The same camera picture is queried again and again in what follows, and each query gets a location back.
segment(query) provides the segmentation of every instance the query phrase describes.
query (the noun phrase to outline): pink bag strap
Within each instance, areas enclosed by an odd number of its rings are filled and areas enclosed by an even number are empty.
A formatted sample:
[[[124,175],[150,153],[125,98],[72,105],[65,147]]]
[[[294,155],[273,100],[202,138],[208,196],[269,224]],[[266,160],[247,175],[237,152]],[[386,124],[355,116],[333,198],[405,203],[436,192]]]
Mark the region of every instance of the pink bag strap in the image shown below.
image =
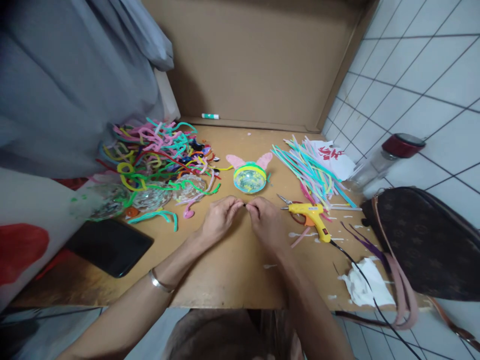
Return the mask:
[[[415,325],[419,318],[419,306],[417,303],[417,297],[404,271],[400,267],[399,262],[395,258],[395,255],[393,255],[392,247],[390,246],[387,235],[385,234],[384,228],[380,221],[377,204],[378,199],[376,196],[374,196],[372,198],[373,213],[375,214],[378,226],[380,227],[380,231],[390,250],[390,253],[385,252],[384,254],[388,265],[390,266],[391,276],[393,277],[393,283],[396,288],[397,314],[391,326],[395,330],[408,330]],[[409,314],[408,318],[404,321],[404,316],[407,309],[409,309]],[[358,324],[369,324],[382,328],[390,328],[386,322],[366,319],[346,311],[335,311],[335,315]]]

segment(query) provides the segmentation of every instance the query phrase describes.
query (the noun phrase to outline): clear plastic ball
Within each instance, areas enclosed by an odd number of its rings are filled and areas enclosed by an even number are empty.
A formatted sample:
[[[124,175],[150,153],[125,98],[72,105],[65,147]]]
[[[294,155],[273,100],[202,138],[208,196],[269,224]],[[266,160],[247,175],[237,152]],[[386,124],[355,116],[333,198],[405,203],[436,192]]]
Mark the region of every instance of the clear plastic ball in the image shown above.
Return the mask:
[[[259,192],[265,187],[267,181],[258,171],[243,170],[234,178],[235,186],[246,194]]]
[[[101,221],[124,211],[130,192],[119,184],[102,184],[81,188],[70,200],[70,214],[76,219]]]
[[[149,185],[156,185],[160,188],[166,188],[165,183],[152,181],[146,184],[147,190],[138,191],[133,199],[132,206],[142,213],[151,213],[162,208],[172,198],[171,190],[161,190]]]
[[[195,185],[199,189],[202,189],[203,191],[205,191],[205,189],[207,188],[207,184],[205,183],[205,181],[201,177],[193,174],[183,175],[181,178],[175,181],[175,184],[181,184],[185,180],[190,180],[193,185]],[[172,197],[176,202],[186,202],[193,199],[199,194],[203,194],[202,192],[194,188],[190,182],[186,182],[184,188],[180,187],[179,190],[175,190],[172,192]]]

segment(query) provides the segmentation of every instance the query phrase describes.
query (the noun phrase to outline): yellow glue gun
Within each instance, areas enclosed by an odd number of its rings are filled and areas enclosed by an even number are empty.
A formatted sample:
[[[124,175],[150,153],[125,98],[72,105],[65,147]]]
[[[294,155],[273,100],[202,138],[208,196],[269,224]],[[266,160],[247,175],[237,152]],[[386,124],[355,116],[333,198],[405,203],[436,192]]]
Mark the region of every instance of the yellow glue gun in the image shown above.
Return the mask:
[[[320,214],[324,212],[323,206],[310,203],[292,203],[288,207],[282,207],[281,209],[288,210],[292,214],[304,215],[305,226],[315,226],[321,241],[329,243],[332,240],[332,236],[320,218]]]

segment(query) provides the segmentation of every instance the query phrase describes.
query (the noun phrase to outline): hand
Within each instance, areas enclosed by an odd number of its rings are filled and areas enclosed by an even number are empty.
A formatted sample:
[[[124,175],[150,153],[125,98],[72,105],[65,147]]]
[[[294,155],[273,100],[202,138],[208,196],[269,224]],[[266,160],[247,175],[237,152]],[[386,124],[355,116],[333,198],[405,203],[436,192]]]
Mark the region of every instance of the hand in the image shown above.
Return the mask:
[[[243,205],[242,199],[235,196],[227,196],[210,204],[205,220],[197,231],[198,237],[205,246],[204,250],[224,237],[232,226],[235,214]]]
[[[280,210],[266,198],[258,196],[246,205],[253,232],[271,255],[288,250]]]

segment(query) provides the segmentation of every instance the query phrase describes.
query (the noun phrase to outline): left hand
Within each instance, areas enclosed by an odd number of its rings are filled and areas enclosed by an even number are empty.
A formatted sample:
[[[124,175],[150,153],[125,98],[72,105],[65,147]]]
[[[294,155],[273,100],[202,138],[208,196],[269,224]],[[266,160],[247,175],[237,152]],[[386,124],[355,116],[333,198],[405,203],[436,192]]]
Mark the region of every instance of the left hand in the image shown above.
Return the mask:
[[[242,199],[227,196],[210,204],[210,209],[205,215],[205,220],[197,230],[197,235],[204,249],[207,250],[218,243],[227,233],[235,214],[244,205]]]

